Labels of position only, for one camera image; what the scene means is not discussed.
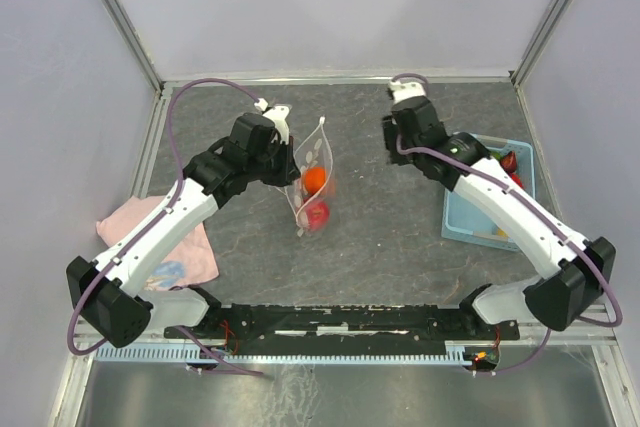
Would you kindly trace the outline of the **orange round fruit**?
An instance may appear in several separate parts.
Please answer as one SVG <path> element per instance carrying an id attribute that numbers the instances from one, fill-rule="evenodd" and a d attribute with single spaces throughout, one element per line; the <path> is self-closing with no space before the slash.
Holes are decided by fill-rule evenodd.
<path id="1" fill-rule="evenodd" d="M 302 175 L 302 186 L 308 195 L 320 192 L 327 181 L 327 172 L 322 166 L 314 166 L 307 169 Z"/>

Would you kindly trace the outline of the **clear polka dot zip bag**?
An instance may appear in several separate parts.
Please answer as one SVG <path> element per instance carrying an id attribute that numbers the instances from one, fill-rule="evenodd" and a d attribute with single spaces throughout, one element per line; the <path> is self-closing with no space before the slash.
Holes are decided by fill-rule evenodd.
<path id="1" fill-rule="evenodd" d="M 335 196 L 334 159 L 325 132 L 326 118 L 294 150 L 301 177 L 284 190 L 298 237 L 319 233 L 330 220 Z"/>

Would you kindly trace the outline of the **red round apple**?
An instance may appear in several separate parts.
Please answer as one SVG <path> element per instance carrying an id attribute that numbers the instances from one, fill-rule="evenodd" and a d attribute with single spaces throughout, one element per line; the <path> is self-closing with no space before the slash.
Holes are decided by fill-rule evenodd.
<path id="1" fill-rule="evenodd" d="M 304 209 L 308 229 L 318 231 L 326 226 L 330 218 L 330 209 L 322 200 L 310 202 Z"/>

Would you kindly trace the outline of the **dark red pointed fruit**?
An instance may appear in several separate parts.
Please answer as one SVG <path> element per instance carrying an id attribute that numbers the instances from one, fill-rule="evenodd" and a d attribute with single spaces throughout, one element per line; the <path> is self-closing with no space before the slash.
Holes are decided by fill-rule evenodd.
<path id="1" fill-rule="evenodd" d="M 509 151 L 499 160 L 501 167 L 508 174 L 516 173 L 518 169 L 517 156 L 514 151 Z"/>

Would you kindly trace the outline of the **bright red fruit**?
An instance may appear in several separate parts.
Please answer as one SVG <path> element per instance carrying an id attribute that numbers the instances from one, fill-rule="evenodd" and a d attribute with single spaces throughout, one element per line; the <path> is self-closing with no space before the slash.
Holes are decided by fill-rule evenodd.
<path id="1" fill-rule="evenodd" d="M 521 188 L 524 190 L 524 184 L 521 178 L 516 173 L 510 173 L 509 177 Z"/>

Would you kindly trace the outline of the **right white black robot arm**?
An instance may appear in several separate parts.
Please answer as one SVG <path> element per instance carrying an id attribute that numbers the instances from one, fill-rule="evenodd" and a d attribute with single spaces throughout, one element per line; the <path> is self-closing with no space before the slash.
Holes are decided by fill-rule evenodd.
<path id="1" fill-rule="evenodd" d="M 535 269 L 531 279 L 489 285 L 470 295 L 458 315 L 467 336 L 495 324 L 534 318 L 563 331 L 606 291 L 616 257 L 604 237 L 590 240 L 546 211 L 501 167 L 476 137 L 450 135 L 424 95 L 396 100 L 382 120 L 396 165 L 413 165 L 430 180 L 473 204 L 513 240 Z"/>

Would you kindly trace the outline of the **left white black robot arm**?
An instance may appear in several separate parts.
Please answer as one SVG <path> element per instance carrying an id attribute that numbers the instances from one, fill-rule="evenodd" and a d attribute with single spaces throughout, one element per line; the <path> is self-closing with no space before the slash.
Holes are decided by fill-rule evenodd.
<path id="1" fill-rule="evenodd" d="M 72 352 L 78 350 L 78 320 L 116 348 L 148 329 L 183 326 L 201 337 L 219 330 L 221 313 L 206 294 L 194 287 L 149 291 L 147 280 L 191 231 L 250 183 L 285 187 L 299 178 L 289 111 L 277 105 L 238 117 L 230 135 L 193 157 L 170 192 L 128 235 L 94 260 L 76 257 L 67 266 L 74 307 L 67 331 Z"/>

